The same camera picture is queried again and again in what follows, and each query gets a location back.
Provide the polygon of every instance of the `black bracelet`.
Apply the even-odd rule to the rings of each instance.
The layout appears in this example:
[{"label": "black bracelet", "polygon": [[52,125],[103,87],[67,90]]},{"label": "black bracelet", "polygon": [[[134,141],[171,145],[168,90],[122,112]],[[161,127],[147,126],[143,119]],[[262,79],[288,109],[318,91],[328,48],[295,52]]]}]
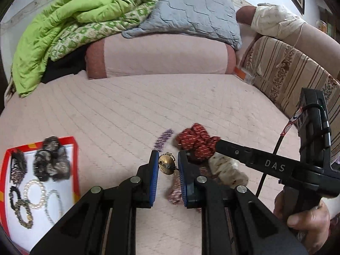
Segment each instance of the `black bracelet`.
[{"label": "black bracelet", "polygon": [[11,208],[15,211],[15,206],[14,206],[14,202],[13,202],[13,197],[14,197],[13,192],[17,193],[18,200],[21,199],[21,195],[20,195],[20,191],[17,187],[15,187],[15,186],[11,187],[9,196],[10,196]]}]

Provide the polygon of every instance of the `black cable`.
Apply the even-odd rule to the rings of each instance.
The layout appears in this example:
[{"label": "black cable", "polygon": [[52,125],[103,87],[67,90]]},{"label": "black cable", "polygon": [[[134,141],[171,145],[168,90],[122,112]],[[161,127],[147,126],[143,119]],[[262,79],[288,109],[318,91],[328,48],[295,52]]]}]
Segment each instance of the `black cable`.
[{"label": "black cable", "polygon": [[[278,148],[280,147],[281,143],[282,143],[282,140],[283,140],[283,136],[280,136],[280,138],[278,139],[276,145],[275,145],[275,148],[274,148],[274,151],[273,151],[273,154],[277,154],[278,153]],[[265,179],[266,179],[266,176],[267,174],[263,174],[262,177],[261,177],[261,180],[260,180],[260,183],[257,187],[257,191],[256,191],[256,197],[258,197],[260,195],[260,191],[262,189],[262,186],[263,186],[263,183],[265,182]]]},{"label": "black cable", "polygon": [[[318,108],[321,111],[320,112],[321,113],[321,119],[323,121],[327,121],[326,111],[325,111],[325,109],[320,104],[317,104],[317,103],[307,104],[306,106],[304,106],[302,108],[302,112],[304,112],[304,111],[306,111],[306,110],[308,110],[310,108],[313,108],[313,107]],[[274,155],[278,153],[278,148],[280,147],[280,145],[282,143],[282,140],[283,140],[283,136],[280,136],[280,138],[278,139],[278,142],[275,145],[274,151],[273,151]],[[264,173],[262,175],[262,177],[261,177],[260,183],[259,183],[259,185],[257,187],[257,190],[256,190],[256,194],[255,194],[256,197],[258,197],[260,195],[260,192],[261,192],[263,183],[265,182],[266,176],[267,176],[267,174]]]}]

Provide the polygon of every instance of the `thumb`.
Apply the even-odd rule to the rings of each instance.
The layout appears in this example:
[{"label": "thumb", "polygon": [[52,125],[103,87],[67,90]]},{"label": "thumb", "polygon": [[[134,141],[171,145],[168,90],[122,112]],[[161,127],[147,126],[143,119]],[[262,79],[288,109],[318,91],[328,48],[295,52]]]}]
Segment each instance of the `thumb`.
[{"label": "thumb", "polygon": [[287,220],[287,225],[299,231],[321,231],[328,222],[328,209],[324,204],[320,204],[319,208],[291,215]]}]

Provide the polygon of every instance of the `green comforter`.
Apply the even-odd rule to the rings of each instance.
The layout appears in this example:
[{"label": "green comforter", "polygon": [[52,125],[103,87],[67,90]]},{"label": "green comforter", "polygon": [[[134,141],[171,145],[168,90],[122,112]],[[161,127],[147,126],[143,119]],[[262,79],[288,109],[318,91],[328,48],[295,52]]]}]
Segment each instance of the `green comforter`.
[{"label": "green comforter", "polygon": [[20,96],[40,83],[47,60],[77,47],[137,27],[158,0],[56,0],[38,14],[19,40],[12,76]]}]

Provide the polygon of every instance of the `striped cushion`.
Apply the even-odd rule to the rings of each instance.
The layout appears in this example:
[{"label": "striped cushion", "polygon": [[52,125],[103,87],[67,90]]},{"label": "striped cushion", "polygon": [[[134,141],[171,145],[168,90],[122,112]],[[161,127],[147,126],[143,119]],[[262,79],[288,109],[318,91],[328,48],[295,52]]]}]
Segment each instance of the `striped cushion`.
[{"label": "striped cushion", "polygon": [[256,73],[254,85],[291,117],[302,87],[322,90],[332,129],[331,160],[340,155],[340,83],[314,60],[271,37],[261,37],[249,51],[247,69]]}]

